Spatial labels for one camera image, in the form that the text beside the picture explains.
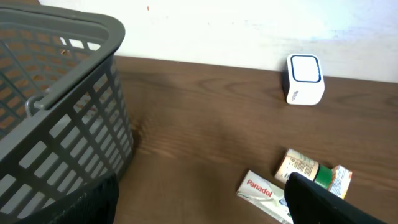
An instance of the wood grain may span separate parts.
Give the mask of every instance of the wood grain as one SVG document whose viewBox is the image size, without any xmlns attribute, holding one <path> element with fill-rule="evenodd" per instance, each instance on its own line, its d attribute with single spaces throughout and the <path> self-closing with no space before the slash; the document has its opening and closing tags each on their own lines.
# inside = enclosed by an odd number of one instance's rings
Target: wood grain
<svg viewBox="0 0 398 224">
<path fill-rule="evenodd" d="M 118 57 L 137 153 L 115 223 L 277 223 L 235 196 L 288 148 L 353 171 L 346 201 L 398 219 L 398 86 L 325 78 L 316 106 L 284 101 L 280 73 Z"/>
</svg>

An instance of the black object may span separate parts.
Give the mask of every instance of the black object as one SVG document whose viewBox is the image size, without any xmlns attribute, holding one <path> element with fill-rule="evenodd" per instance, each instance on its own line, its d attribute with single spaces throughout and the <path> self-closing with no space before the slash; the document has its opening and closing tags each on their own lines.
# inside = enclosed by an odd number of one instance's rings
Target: black object
<svg viewBox="0 0 398 224">
<path fill-rule="evenodd" d="M 384 223 L 296 172 L 286 182 L 285 199 L 294 224 Z"/>
<path fill-rule="evenodd" d="M 118 198 L 116 174 L 107 174 L 16 224 L 112 224 Z"/>
</svg>

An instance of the white plastic box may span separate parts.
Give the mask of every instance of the white plastic box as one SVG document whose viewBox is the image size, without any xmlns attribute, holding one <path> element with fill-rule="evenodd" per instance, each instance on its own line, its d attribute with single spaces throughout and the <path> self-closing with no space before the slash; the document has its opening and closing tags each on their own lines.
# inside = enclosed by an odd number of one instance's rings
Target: white plastic box
<svg viewBox="0 0 398 224">
<path fill-rule="evenodd" d="M 291 54 L 283 74 L 286 102 L 291 105 L 315 105 L 325 91 L 320 61 L 312 54 Z"/>
</svg>

